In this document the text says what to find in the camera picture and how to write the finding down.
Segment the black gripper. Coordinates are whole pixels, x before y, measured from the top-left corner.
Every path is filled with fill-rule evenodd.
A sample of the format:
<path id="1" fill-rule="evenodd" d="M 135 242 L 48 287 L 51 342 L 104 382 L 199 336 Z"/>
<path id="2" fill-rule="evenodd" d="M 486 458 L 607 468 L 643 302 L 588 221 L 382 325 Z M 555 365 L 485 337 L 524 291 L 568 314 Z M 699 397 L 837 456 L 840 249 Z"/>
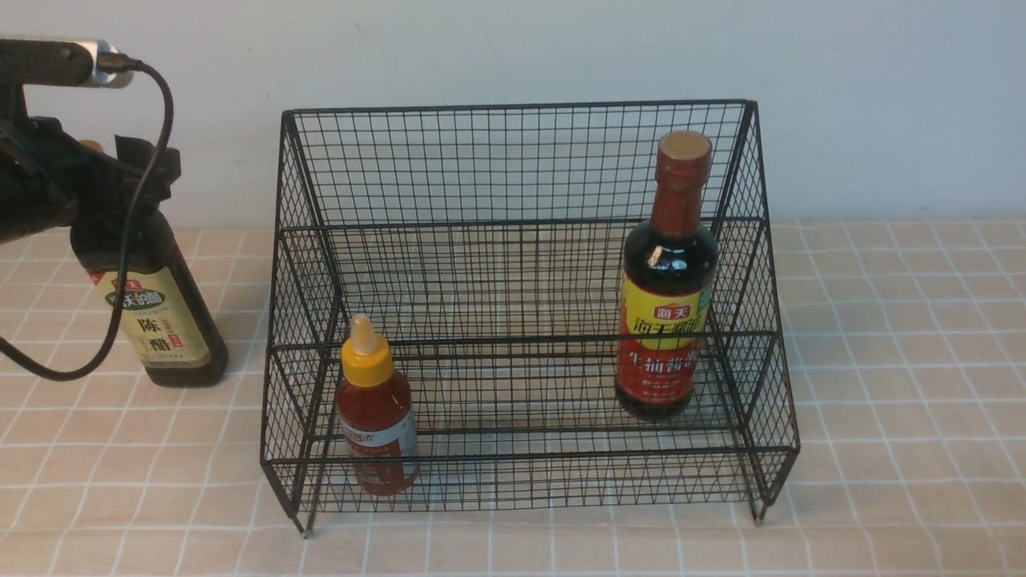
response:
<path id="1" fill-rule="evenodd" d="M 139 216 L 140 201 L 147 183 L 154 175 L 168 146 L 168 136 L 175 120 L 175 101 L 168 85 L 161 85 L 164 98 L 164 123 L 149 164 L 139 177 L 126 211 Z M 26 112 L 22 87 L 2 88 L 2 184 L 1 238 L 10 244 L 22 238 L 52 228 L 72 227 L 85 208 L 98 200 L 103 169 L 98 154 L 63 130 L 51 117 L 30 117 Z M 126 234 L 122 232 L 122 241 Z"/>

